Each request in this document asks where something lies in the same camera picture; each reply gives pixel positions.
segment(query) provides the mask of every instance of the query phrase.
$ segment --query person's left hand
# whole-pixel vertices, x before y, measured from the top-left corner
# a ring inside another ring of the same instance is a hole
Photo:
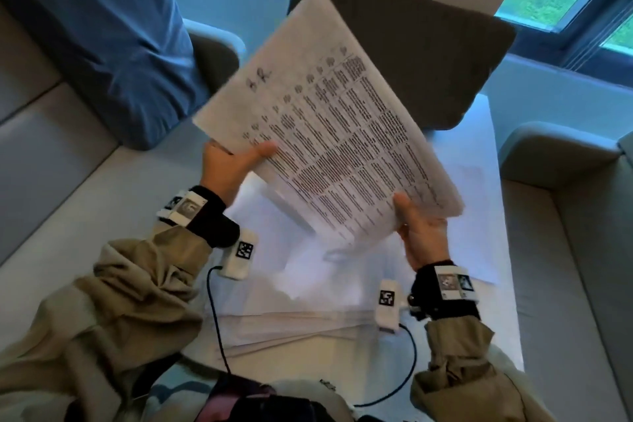
[[[229,154],[216,142],[209,141],[204,144],[200,185],[214,192],[228,207],[248,173],[276,151],[277,144],[272,140],[239,154]]]

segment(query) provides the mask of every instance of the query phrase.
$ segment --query paper document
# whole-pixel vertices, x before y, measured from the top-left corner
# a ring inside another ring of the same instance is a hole
[[[462,213],[431,146],[330,0],[302,0],[194,122],[232,152],[275,140],[257,175],[336,244],[391,233],[398,190],[426,215]]]

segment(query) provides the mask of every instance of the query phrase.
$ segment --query hand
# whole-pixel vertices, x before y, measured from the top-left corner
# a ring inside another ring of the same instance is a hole
[[[217,142],[204,144],[200,185],[213,191],[228,207],[251,170],[277,151],[273,141],[262,142],[239,154],[229,154]]]
[[[424,218],[407,194],[393,198],[396,213],[404,223],[397,230],[405,243],[407,260],[414,271],[423,266],[449,260],[446,219]]]

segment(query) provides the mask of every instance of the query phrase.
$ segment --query person's right hand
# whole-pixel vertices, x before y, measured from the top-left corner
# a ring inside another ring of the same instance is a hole
[[[408,195],[402,192],[396,192],[393,201],[403,222],[397,232],[405,243],[411,268],[417,272],[425,265],[449,260],[446,219],[423,217]]]

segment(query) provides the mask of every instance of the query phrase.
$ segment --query sleeve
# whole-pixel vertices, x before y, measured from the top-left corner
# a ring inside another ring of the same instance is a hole
[[[211,248],[184,227],[106,244],[94,273],[43,300],[27,334],[0,353],[0,419],[111,421],[144,367],[194,340],[188,302]]]
[[[525,374],[491,346],[493,331],[475,316],[431,321],[426,330],[431,362],[414,376],[411,402],[433,420],[554,422]]]

